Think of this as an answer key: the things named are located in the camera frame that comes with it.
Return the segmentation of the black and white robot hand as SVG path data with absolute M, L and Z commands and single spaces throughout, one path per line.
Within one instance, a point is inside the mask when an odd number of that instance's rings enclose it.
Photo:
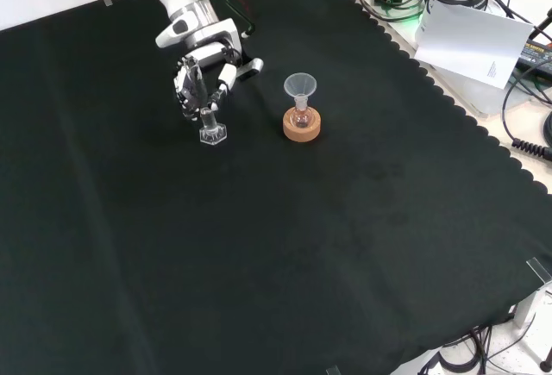
M 191 121 L 200 117 L 202 108 L 216 110 L 238 80 L 246 80 L 261 72 L 264 62 L 244 53 L 237 27 L 231 19 L 202 26 L 186 13 L 175 19 L 155 39 L 158 47 L 185 46 L 185 54 L 177 61 L 173 73 L 175 97 L 183 116 Z M 216 88 L 209 93 L 204 71 L 222 67 Z

